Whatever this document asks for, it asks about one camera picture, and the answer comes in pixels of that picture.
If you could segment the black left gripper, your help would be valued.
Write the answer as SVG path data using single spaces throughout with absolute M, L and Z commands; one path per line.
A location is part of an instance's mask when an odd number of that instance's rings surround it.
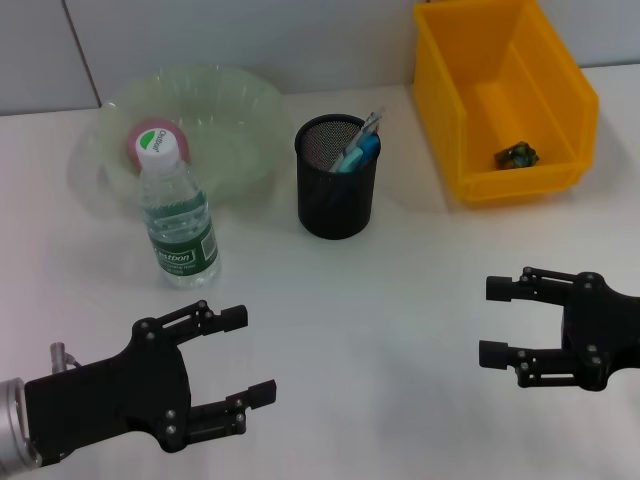
M 153 436 L 162 450 L 246 432 L 246 410 L 276 401 L 269 380 L 224 400 L 192 407 L 186 368 L 177 345 L 248 326 L 244 305 L 215 313 L 205 300 L 136 322 L 114 357 L 25 384 L 30 439 L 42 464 L 129 432 Z

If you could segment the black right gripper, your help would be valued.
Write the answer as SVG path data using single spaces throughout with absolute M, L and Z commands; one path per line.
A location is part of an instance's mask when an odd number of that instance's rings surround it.
M 488 276 L 486 299 L 564 306 L 564 350 L 479 342 L 479 366 L 513 368 L 521 388 L 579 386 L 599 392 L 613 374 L 639 368 L 639 299 L 613 290 L 600 274 L 524 267 L 516 279 Z

